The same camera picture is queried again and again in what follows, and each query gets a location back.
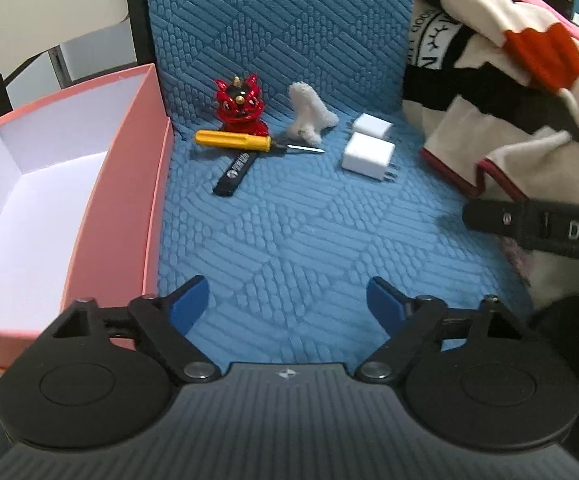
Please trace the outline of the white charger plug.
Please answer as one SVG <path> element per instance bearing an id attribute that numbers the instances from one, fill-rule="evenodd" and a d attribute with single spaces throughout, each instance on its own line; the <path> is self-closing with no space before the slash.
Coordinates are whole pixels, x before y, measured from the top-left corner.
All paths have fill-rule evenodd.
<path id="1" fill-rule="evenodd" d="M 396 146 L 391 142 L 354 132 L 344 149 L 341 168 L 363 177 L 383 181 L 387 178 L 388 167 L 395 150 Z"/>

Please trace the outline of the red lion dance figurine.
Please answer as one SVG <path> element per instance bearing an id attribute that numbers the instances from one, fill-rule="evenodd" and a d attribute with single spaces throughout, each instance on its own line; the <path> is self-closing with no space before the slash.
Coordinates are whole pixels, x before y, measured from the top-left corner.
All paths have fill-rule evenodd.
<path id="1" fill-rule="evenodd" d="M 216 79 L 217 116 L 221 130 L 268 136 L 269 127 L 262 120 L 265 102 L 257 74 L 234 76 L 231 82 Z"/>

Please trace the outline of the patterned fleece blanket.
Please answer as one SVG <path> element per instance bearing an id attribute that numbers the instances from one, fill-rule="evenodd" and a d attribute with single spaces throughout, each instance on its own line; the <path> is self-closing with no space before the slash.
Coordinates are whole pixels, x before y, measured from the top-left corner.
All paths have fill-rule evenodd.
<path id="1" fill-rule="evenodd" d="M 544 4 L 414 0 L 403 110 L 424 159 L 471 200 L 579 205 L 579 38 Z M 579 294 L 579 260 L 507 253 L 537 307 Z"/>

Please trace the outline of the pink cardboard box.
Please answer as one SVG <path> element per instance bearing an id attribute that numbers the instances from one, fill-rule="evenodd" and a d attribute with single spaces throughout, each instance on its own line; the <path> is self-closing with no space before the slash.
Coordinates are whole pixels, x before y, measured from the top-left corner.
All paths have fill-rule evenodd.
<path id="1" fill-rule="evenodd" d="M 72 301 L 154 292 L 172 143 L 153 65 L 0 117 L 0 374 Z"/>

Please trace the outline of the blue textured sofa cover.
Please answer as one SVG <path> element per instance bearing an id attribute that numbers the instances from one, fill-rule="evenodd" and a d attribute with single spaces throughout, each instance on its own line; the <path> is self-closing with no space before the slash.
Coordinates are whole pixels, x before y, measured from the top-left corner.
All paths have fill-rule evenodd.
<path id="1" fill-rule="evenodd" d="M 233 362 L 355 366 L 385 341 L 365 290 L 380 276 L 409 295 L 474 308 L 488 294 L 530 312 L 495 237 L 469 232 L 463 197 L 428 167 L 402 118 L 413 0 L 148 0 L 158 75 L 176 130 L 158 288 L 201 275 L 206 311 L 190 341 Z M 257 74 L 272 134 L 293 121 L 293 82 L 338 116 L 323 154 L 259 157 L 231 197 L 212 193 L 233 154 L 202 148 L 219 124 L 216 79 Z M 352 123 L 391 122 L 383 181 L 341 168 Z"/>

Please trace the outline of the small white charger far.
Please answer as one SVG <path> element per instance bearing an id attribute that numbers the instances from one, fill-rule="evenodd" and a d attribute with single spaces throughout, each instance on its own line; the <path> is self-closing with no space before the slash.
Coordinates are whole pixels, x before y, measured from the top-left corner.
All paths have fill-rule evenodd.
<path id="1" fill-rule="evenodd" d="M 388 138 L 391 127 L 391 122 L 367 113 L 363 113 L 352 123 L 353 132 L 381 140 Z"/>

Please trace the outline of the yellow handled screwdriver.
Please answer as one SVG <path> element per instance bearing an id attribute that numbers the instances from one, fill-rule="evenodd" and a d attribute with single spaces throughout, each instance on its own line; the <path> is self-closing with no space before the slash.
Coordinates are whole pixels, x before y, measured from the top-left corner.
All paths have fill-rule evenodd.
<path id="1" fill-rule="evenodd" d="M 198 130 L 194 140 L 197 144 L 212 148 L 230 148 L 230 150 L 256 151 L 284 155 L 286 153 L 323 154 L 322 148 L 313 146 L 287 144 L 274 140 L 271 136 L 252 136 L 247 133 L 235 133 L 219 130 Z"/>

